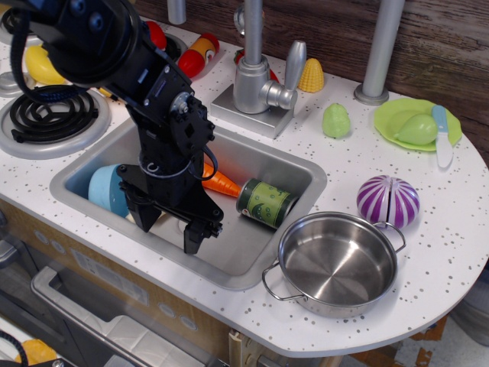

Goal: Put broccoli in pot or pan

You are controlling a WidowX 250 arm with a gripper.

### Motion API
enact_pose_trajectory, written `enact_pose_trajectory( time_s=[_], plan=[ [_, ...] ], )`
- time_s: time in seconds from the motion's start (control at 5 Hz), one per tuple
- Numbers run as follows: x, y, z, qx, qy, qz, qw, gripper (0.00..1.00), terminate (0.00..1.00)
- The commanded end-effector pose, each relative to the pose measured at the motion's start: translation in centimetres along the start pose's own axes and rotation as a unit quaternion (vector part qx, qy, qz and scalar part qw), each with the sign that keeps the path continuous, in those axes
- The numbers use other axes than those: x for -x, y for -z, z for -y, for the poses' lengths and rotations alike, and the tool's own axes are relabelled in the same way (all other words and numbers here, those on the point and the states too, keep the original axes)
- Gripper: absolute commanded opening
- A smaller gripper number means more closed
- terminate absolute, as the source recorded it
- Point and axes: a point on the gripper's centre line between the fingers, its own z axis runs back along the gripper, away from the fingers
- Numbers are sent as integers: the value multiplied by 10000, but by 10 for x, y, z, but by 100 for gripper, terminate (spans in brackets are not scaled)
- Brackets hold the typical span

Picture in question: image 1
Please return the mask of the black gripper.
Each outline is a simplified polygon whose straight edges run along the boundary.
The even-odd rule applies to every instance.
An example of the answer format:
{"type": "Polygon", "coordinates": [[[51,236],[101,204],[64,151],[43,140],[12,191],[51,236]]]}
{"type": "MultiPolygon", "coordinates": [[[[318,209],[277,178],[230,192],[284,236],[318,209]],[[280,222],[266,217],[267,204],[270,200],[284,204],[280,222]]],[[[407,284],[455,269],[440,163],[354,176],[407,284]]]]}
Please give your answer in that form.
{"type": "Polygon", "coordinates": [[[128,210],[144,232],[152,228],[162,212],[175,216],[188,223],[184,229],[184,252],[195,255],[204,239],[217,237],[222,231],[222,209],[189,171],[157,178],[137,165],[122,164],[117,173],[128,210]]]}

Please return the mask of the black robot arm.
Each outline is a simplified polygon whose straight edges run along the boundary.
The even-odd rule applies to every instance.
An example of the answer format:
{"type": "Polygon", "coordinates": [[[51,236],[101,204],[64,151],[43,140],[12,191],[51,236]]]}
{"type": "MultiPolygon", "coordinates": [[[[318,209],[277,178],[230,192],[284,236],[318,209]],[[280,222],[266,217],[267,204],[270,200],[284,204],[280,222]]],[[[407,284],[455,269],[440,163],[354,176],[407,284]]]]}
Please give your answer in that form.
{"type": "Polygon", "coordinates": [[[136,224],[149,230],[161,213],[186,223],[184,251],[222,229],[223,212],[203,189],[204,160],[215,126],[194,96],[190,79],[152,41],[127,1],[12,1],[18,16],[11,68],[22,83],[27,36],[36,34],[67,80],[56,93],[24,88],[41,103],[59,102],[101,87],[121,99],[138,127],[136,165],[117,169],[136,224]]]}

